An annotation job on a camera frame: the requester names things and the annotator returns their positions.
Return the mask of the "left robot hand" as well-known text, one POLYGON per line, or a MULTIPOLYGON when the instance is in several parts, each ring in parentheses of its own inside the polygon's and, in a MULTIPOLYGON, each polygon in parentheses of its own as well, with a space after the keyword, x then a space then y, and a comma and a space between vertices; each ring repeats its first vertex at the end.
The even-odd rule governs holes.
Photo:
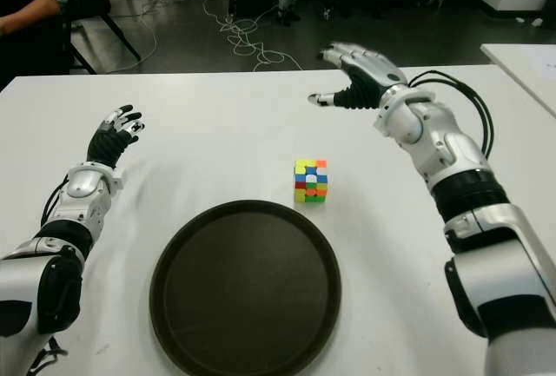
POLYGON ((87 162, 97 162, 115 168, 125 149, 138 141, 144 129, 142 113, 132 105, 124 105, 109 113, 99 124, 89 141, 87 162))

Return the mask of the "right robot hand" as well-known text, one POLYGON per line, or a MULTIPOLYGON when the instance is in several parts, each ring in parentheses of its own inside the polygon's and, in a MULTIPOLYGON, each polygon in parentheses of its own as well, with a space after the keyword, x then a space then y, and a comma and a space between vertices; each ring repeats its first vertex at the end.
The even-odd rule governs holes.
POLYGON ((320 58, 344 72, 350 85, 334 93, 314 93, 308 101, 320 107, 377 109, 392 87, 408 85, 404 73, 381 53, 354 43, 332 42, 320 58))

